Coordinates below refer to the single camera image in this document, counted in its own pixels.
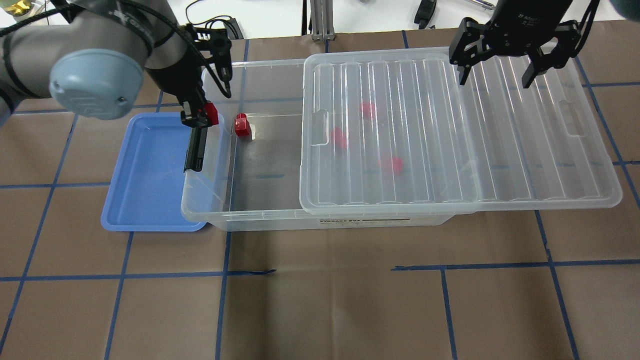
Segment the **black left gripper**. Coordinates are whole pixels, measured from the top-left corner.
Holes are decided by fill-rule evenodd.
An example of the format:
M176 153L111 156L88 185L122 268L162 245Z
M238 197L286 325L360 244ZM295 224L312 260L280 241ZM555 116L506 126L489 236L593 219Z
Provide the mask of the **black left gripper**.
M163 92L181 103L180 121L189 128L211 127L202 72L209 73L221 95L231 98L233 62L227 28L177 25L154 44L147 73Z

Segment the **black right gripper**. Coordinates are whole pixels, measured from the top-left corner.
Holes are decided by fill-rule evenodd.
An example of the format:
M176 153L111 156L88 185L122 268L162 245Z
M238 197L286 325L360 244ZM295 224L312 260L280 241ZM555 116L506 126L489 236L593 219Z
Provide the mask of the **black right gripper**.
M583 22L564 21L570 0L499 0L486 23L464 17L448 55L465 85L475 64L492 57L528 56L524 89L550 68L563 68L576 55Z

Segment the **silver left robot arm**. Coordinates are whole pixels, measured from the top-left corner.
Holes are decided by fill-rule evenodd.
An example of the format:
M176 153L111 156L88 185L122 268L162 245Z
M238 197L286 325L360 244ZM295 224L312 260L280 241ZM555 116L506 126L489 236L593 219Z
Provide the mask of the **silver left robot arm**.
M128 114L144 77L175 96L182 123L213 125L202 71L231 98L226 30L180 25L167 0L63 0L1 30L1 123L25 100L53 99L79 116Z

